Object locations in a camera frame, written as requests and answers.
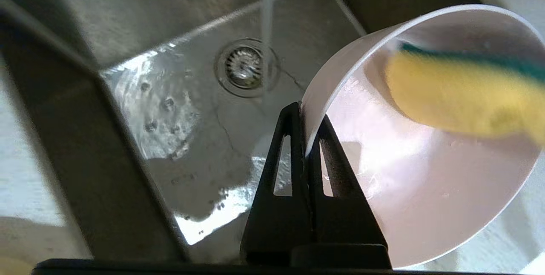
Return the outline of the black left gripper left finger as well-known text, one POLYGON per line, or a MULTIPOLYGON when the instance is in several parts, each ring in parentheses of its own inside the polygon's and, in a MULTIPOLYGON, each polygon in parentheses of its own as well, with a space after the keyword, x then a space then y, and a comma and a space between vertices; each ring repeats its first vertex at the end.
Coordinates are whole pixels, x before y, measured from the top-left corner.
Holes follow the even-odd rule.
POLYGON ((311 242, 311 214, 299 104, 294 102, 279 114, 243 233, 240 256, 249 265, 289 265, 292 250, 311 242), (278 197, 274 188, 286 136, 290 137, 292 194, 278 197))

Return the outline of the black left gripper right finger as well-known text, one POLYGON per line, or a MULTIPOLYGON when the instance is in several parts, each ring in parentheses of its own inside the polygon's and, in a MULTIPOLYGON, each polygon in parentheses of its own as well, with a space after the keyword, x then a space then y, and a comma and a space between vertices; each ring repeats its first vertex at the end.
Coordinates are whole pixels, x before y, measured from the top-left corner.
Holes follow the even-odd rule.
POLYGON ((312 144, 307 173, 311 258, 327 267, 390 267, 387 242, 328 117, 312 144))

